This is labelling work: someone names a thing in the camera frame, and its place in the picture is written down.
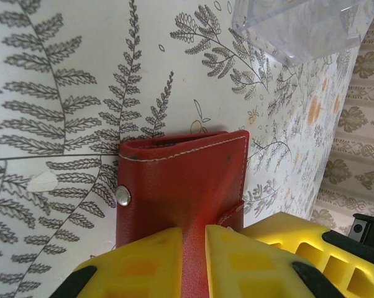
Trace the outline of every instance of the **metal snap button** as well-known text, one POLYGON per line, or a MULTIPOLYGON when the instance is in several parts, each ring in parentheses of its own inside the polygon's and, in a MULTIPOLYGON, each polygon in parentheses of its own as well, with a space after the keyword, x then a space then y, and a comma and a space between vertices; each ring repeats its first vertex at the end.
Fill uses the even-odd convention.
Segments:
POLYGON ((121 206, 125 207, 128 206, 130 203, 130 192, 123 185, 117 187, 115 197, 117 198, 118 204, 121 206))

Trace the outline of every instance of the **black rubber pad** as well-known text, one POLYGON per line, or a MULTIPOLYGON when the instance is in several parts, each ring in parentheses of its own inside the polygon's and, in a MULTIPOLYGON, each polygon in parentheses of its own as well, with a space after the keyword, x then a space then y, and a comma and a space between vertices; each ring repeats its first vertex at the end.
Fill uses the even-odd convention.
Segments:
POLYGON ((345 298, 317 268, 302 262, 293 262, 292 267, 315 298, 345 298))
POLYGON ((77 298, 96 271, 95 266, 87 266, 72 272, 50 298, 77 298))
POLYGON ((339 247, 344 251, 374 264, 374 248, 370 246, 366 246, 335 231, 323 233, 322 239, 329 244, 339 247))

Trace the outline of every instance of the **transparent plastic container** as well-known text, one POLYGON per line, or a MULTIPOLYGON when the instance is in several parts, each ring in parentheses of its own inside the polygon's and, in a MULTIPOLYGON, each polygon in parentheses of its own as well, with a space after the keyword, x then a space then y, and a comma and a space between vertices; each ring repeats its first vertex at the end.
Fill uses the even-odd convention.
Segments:
POLYGON ((296 66, 360 45, 352 32, 365 0, 236 0, 232 28, 277 61, 296 66))

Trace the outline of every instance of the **red leather wallet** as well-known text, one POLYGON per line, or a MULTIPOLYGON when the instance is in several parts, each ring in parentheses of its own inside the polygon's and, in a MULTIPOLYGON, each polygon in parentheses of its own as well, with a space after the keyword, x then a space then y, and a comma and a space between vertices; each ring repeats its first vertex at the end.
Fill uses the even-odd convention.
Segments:
POLYGON ((182 297, 209 297, 205 226, 243 227, 249 133, 218 132, 120 145, 117 247, 169 227, 183 231, 182 297))

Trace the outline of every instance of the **patterned paper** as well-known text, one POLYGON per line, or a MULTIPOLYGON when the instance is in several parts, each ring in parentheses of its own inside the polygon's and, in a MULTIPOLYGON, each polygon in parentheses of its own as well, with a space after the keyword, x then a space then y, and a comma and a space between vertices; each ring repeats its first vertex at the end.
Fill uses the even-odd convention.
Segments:
MULTIPOLYGON (((233 7, 0 0, 1 298, 48 297, 114 247, 119 142, 246 129, 245 224, 310 218, 358 49, 284 67, 230 29, 233 7)), ((368 0, 351 25, 373 16, 368 0)))

